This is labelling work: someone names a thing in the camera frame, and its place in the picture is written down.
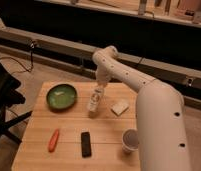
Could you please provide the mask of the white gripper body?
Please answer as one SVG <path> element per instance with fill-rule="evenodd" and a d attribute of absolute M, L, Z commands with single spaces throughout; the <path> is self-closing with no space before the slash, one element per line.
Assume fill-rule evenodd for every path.
<path fill-rule="evenodd" d="M 96 81 L 99 85 L 106 86 L 111 80 L 110 74 L 103 68 L 98 67 L 96 70 Z"/>

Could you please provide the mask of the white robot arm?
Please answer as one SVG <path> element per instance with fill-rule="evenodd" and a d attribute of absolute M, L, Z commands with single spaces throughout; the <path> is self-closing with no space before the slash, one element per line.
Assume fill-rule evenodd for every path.
<path fill-rule="evenodd" d="M 118 62 L 117 57 L 114 46 L 93 53 L 96 80 L 106 86 L 114 77 L 137 92 L 141 171 L 192 171 L 182 94 L 173 86 Z"/>

